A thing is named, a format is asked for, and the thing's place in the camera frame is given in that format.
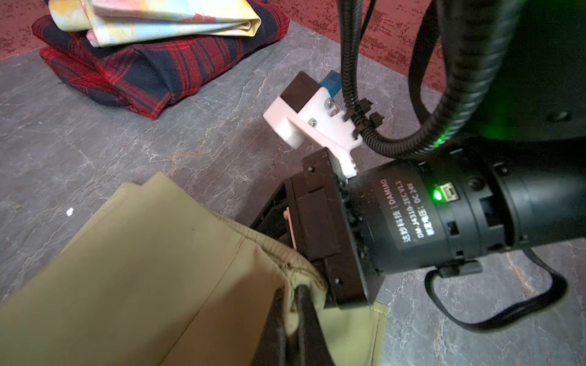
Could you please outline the olive green garment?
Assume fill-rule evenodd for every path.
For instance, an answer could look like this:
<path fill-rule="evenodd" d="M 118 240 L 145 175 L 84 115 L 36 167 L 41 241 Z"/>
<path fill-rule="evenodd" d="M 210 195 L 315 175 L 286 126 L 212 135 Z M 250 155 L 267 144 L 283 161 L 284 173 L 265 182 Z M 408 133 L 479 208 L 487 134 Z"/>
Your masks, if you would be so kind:
<path fill-rule="evenodd" d="M 302 255 L 157 174 L 123 184 L 2 303 L 1 363 L 251 365 L 283 288 L 286 365 L 300 365 L 300 285 L 334 365 L 380 364 L 386 305 L 326 308 L 327 282 Z"/>

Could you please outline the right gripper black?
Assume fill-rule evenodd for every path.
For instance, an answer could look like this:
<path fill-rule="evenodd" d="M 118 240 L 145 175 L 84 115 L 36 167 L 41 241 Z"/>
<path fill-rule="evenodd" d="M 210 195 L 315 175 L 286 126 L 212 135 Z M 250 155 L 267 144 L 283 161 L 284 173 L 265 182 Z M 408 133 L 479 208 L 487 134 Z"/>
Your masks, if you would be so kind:
<path fill-rule="evenodd" d="M 361 224 L 340 163 L 323 148 L 279 185 L 251 227 L 273 239 L 287 235 L 290 247 L 326 280 L 326 305 L 351 308 L 374 304 L 384 281 L 369 258 Z"/>

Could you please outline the red plaid skirt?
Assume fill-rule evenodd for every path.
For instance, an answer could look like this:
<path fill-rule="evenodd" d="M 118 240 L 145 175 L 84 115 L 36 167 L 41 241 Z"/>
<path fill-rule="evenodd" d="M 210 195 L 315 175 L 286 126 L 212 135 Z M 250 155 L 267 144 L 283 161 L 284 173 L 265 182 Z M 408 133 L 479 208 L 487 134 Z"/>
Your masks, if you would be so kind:
<path fill-rule="evenodd" d="M 261 24 L 252 38 L 193 35 L 169 41 L 96 48 L 81 33 L 60 30 L 49 15 L 33 23 L 40 56 L 58 78 L 94 102 L 152 119 L 194 95 L 258 50 L 280 41 L 290 21 L 266 1 L 252 1 Z"/>

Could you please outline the pastel floral skirt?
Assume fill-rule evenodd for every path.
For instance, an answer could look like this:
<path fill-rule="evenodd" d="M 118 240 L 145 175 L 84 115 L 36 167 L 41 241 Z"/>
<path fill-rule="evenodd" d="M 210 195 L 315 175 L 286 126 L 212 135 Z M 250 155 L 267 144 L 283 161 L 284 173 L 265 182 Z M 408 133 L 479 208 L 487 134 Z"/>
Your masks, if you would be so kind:
<path fill-rule="evenodd" d="M 253 37 L 262 23 L 247 1 L 52 0 L 48 8 L 60 30 L 85 32 L 93 47 L 194 34 Z"/>

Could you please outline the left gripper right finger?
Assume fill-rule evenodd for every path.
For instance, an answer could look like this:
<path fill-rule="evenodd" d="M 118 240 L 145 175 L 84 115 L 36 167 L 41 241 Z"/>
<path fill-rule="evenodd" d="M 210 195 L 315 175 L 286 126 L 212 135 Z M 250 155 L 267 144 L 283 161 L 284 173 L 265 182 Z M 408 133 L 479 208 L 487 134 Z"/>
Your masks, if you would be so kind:
<path fill-rule="evenodd" d="M 310 288 L 306 285 L 298 286 L 295 290 L 295 301 L 299 314 L 299 364 L 334 366 L 320 327 Z"/>

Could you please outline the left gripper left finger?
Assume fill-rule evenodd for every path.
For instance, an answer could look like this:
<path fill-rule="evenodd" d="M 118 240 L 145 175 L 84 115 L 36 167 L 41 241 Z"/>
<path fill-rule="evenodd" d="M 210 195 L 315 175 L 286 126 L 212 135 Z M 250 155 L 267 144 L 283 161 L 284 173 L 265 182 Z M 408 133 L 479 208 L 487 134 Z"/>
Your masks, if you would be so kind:
<path fill-rule="evenodd" d="M 279 288 L 273 296 L 273 303 L 251 365 L 286 365 L 287 335 L 284 325 L 284 302 L 284 289 Z"/>

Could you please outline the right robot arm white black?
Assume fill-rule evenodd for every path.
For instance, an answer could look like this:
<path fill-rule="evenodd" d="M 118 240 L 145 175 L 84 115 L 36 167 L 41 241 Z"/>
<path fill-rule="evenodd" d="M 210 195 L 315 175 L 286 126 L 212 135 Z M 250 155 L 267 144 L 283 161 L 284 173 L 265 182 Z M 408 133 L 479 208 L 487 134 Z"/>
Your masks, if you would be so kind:
<path fill-rule="evenodd" d="M 328 306 L 374 302 L 385 276 L 482 271 L 479 259 L 585 235 L 585 4 L 433 1 L 408 86 L 420 126 L 385 137 L 358 93 L 360 1 L 338 4 L 341 89 L 299 73 L 265 114 L 314 140 L 253 222 L 328 283 Z"/>

